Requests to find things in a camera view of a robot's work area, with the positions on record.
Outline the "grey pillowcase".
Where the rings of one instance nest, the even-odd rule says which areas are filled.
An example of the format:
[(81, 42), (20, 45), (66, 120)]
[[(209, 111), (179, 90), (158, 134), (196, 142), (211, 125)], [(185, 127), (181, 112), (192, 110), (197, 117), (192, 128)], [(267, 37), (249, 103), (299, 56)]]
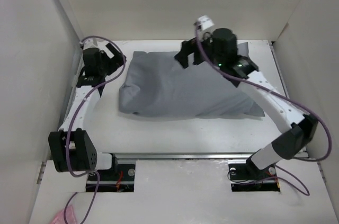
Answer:
[(264, 117), (248, 95), (203, 62), (184, 69), (176, 52), (135, 51), (119, 89), (119, 111), (147, 118)]

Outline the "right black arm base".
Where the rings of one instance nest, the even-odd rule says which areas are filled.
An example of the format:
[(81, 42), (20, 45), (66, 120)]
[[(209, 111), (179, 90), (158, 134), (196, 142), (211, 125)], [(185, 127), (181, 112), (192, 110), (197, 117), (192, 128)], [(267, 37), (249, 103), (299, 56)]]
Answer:
[(232, 192), (280, 192), (275, 163), (260, 170), (246, 159), (231, 159), (227, 178), (231, 181)]

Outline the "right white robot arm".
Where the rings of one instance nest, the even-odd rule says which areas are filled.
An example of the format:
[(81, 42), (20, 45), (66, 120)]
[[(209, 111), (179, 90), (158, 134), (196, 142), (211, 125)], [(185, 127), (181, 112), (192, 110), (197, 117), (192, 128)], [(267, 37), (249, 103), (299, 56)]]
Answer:
[(181, 43), (175, 59), (188, 68), (188, 56), (194, 55), (194, 65), (211, 62), (238, 90), (247, 94), (272, 119), (280, 135), (259, 149), (246, 161), (246, 174), (258, 178), (267, 167), (290, 160), (313, 138), (318, 119), (294, 107), (267, 81), (250, 57), (240, 55), (237, 37), (230, 29), (219, 28), (204, 40), (193, 38)]

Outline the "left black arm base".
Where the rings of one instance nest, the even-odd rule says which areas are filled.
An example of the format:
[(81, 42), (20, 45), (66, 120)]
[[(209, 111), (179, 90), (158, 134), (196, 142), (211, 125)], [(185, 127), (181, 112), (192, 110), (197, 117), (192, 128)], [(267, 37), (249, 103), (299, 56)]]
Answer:
[(100, 193), (134, 192), (136, 161), (113, 158), (110, 169), (98, 170), (100, 181), (97, 191)]

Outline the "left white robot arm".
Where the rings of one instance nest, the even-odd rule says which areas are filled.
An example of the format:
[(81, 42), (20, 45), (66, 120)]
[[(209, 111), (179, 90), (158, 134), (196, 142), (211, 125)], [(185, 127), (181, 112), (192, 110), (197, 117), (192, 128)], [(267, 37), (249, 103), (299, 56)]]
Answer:
[(100, 173), (107, 180), (117, 177), (119, 168), (115, 156), (98, 152), (85, 126), (103, 94), (106, 77), (125, 66), (121, 50), (108, 42), (100, 48), (94, 40), (82, 44), (83, 67), (76, 82), (75, 97), (69, 113), (57, 131), (51, 132), (48, 143), (56, 171)]

